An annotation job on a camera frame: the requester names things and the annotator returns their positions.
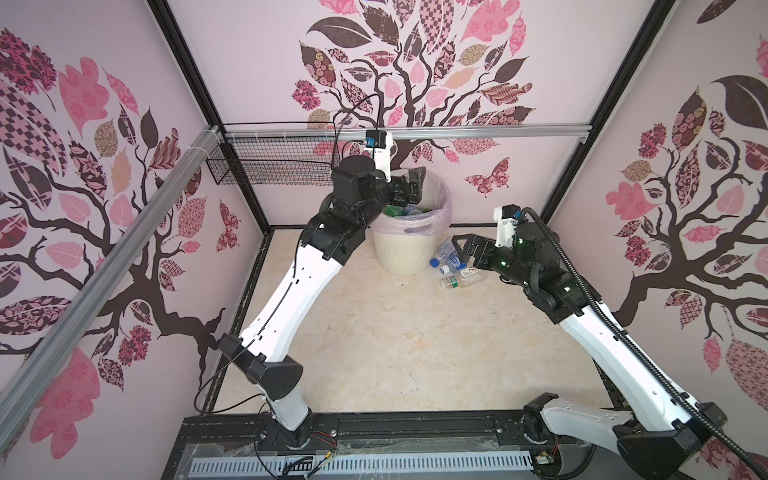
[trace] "aluminum rail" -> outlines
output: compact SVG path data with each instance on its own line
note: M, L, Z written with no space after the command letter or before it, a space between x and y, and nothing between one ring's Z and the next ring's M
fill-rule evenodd
M86 329L110 299L195 170L219 144L217 132L218 127L209 125L197 136L160 190L152 196L91 279L74 296L59 321L46 332L38 348L0 393L0 450L13 439L61 367L69 361Z
M395 140L416 138L503 138L503 137L586 137L589 124L530 124L530 125L467 125L465 127L394 127L382 130L392 132ZM331 137L332 129L296 128L290 130L239 130L229 131L227 138L275 138L275 137ZM363 128L343 128L339 140L363 140Z

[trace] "black cable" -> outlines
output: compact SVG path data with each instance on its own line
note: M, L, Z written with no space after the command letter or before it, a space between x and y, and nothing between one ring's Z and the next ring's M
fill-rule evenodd
M597 450L595 448L594 443L591 447L589 447L589 452L587 452L587 456L584 457L584 460L581 461L578 467L576 467L573 472L569 472L563 475L546 475L544 473L539 472L538 470L534 470L534 475L536 475L539 478L542 478L543 480L571 480L572 478L576 478L582 473L584 473L584 470L587 469L589 466L589 462L592 461L592 457L594 457L594 452Z
M226 412L227 410L233 409L233 408L235 408L236 406L240 406L240 405L242 405L243 403L247 402L248 400L250 400L250 399L252 399L252 398L254 398L254 397L257 397L258 395L261 395L261 394L256 394L256 395L254 395L254 396L252 396L252 397L250 397L250 398L248 398L248 399L245 399L245 400L243 400L242 402L238 403L237 405L232 405L231 407L227 407L227 408L225 408L224 410L218 410L218 411L216 411L216 412L204 412L203 410L200 410L199 408L197 408L197 399L198 399L198 398L200 398L200 394L203 392L203 389L206 387L206 385L208 385L209 383L213 382L213 380L214 380L214 379L215 379L215 378L216 378L216 377L217 377L217 376L218 376L220 373L222 373L222 372L223 372L225 369L227 369L227 367L230 365L230 363L234 362L234 361L235 361L235 359L236 359L238 356L242 355L242 354L243 354L243 352L245 352L246 350L248 350L248 347L249 347L249 346L251 346L251 345L253 344L253 342L255 342L255 341L256 341L256 339L253 339L253 340L251 340L251 341L250 341L250 343L249 343L248 345L246 345L246 347L240 351L240 353L238 353L237 355L235 355L234 357L232 357L232 359L231 359L229 362L227 362L226 364L224 364L224 366L223 366L223 367L221 367L221 368L220 368L220 369L219 369L219 370L218 370L216 373L214 373L213 375L211 375L211 376L210 376L210 378L209 378L208 380L206 380L206 381L205 381L205 383L204 383L203 385L201 385L201 386L200 386L200 388L197 390L197 394L194 396L194 400L192 401L192 405L194 406L194 409L195 409L195 410L197 410L197 412L198 412L198 413L200 413L201 415L208 415L208 414L211 414L211 413L222 413L222 412Z
M731 452L733 452L737 457L741 458L741 461L744 462L748 467L752 469L755 474L761 478L761 480L768 480L768 473L766 473L763 468L755 462L755 460L750 457L750 455L744 451L741 447L738 446L728 435L725 433L722 433L715 424L713 424L703 413L699 412L699 410L692 406L681 394L677 391L677 389L672 385L672 382L654 365L653 362L645 355L645 353L640 349L635 342L629 338L629 336L624 334L624 331L622 328L617 326L615 323L611 321L611 319L608 318L608 316L603 312L603 310L599 307L597 301L595 301L594 297L592 296L592 293L587 288L586 284L582 280L582 278L579 276L578 272L576 271L576 268L574 267L573 263L571 263L571 259L568 258L568 255L565 254L565 251L563 250L563 247L561 247L560 243L557 241L556 238L554 238L554 235L552 235L551 230L549 230L549 227L547 227L547 224L544 223L544 221L541 219L541 217L538 216L538 214L533 211L530 207L526 207L522 210L522 214L527 214L528 216L533 219L533 221L536 223L536 226L541 230L541 232L544 234L545 237L547 237L547 240L552 244L552 246L557 250L559 257L563 261L563 264L565 265L565 268L568 270L568 272L573 277L574 281L576 282L576 285L578 286L579 290L581 291L581 294L584 295L584 298L587 299L589 302L589 306L592 307L592 310L594 313L600 318L602 323L608 327L608 329L614 334L614 338L619 339L629 350L632 352L632 354L640 360L640 363L643 364L643 366L650 372L650 374L664 387L664 390L670 394L670 396L674 399L674 401L683 407L683 409L693 418L695 418L699 423L704 425L704 427L717 439L719 439L725 446L727 446Z

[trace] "pink leaf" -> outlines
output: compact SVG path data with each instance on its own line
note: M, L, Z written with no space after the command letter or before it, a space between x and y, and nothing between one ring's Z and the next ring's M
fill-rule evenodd
M424 81L424 67L422 67L420 61L417 61L415 64L413 64L413 68L411 68L411 74L409 77L411 79L411 84L413 85L420 84Z
M442 102L445 100L445 96L448 94L448 91L444 88L438 88L437 90L430 91L426 98L427 98L427 105L429 105L430 108L437 108L440 105L442 105Z
M129 227L134 221L134 209L125 194L122 194L109 207L109 220L120 227Z
M511 17L518 8L520 8L520 0L507 0L503 7L502 0L485 0L469 19L462 40L476 37L481 41L491 41L493 35L507 31L509 23L506 19Z
M181 249L187 253L195 253L200 248L200 244L194 240L190 240L181 246Z
M203 226L205 218L205 198L189 200L179 214L179 235L186 238L194 237Z
M59 194L61 209L75 223L85 222L91 216L91 207L88 203L75 195Z
M717 199L717 209L724 214L736 215L744 206L744 189L741 184L728 190Z
M446 150L445 151L445 158L448 159L448 161L451 161L455 164L458 163L458 155L453 150Z
M717 370L717 367L720 366L720 357L723 356L723 354L720 353L720 344L717 342L717 336L712 335L706 342L704 342L702 351L704 352L704 361L707 362L710 370L713 372Z
M397 107L395 110L392 111L391 114L389 114L389 120L386 122L387 127L392 127L394 125L397 125L397 122L400 121L402 118L402 107Z
M768 275L768 247L763 247L757 252L755 268L763 275Z
M714 237L720 235L722 230L715 225L703 225L702 227L696 227L688 230L683 234L688 240L694 243L704 243L712 240Z
M386 82L384 82L384 96L394 98L398 95L400 95L400 86L391 78L387 78Z
M61 101L82 135L85 122L107 117L103 107L109 100L109 90L97 83L98 67L95 61L82 57L80 68L82 73L70 65L66 66L66 73L58 72L58 87Z
M512 53L513 57L523 46L523 42L525 41L525 31L525 22L523 21L523 15L521 13L518 19L515 20L515 25L512 26L512 36L509 38L509 51Z
M75 268L83 260L83 247L75 242L59 242L49 245L45 252L51 260L64 268Z

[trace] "ventilation grille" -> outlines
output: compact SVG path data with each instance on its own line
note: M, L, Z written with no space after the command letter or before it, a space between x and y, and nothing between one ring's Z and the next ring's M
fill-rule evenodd
M283 466L301 457L262 458L275 475ZM315 455L313 464L325 458ZM291 470L289 476L302 475L311 469L309 464ZM442 473L442 472L498 472L532 470L528 452L456 452L456 453L386 453L374 455L338 455L316 475L370 474L370 473ZM189 478L236 478L269 476L256 457L195 458Z

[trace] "transparent plastic sheet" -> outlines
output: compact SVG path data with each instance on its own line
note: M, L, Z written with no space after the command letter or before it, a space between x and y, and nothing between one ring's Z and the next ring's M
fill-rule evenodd
M392 175L408 175L407 170L393 170ZM445 232L451 224L452 205L451 191L442 178L427 171L422 190L422 201L418 207L428 208L431 211L421 215L408 215L405 217L389 217L379 215L371 229L374 232L389 233L391 235L419 235L429 237Z

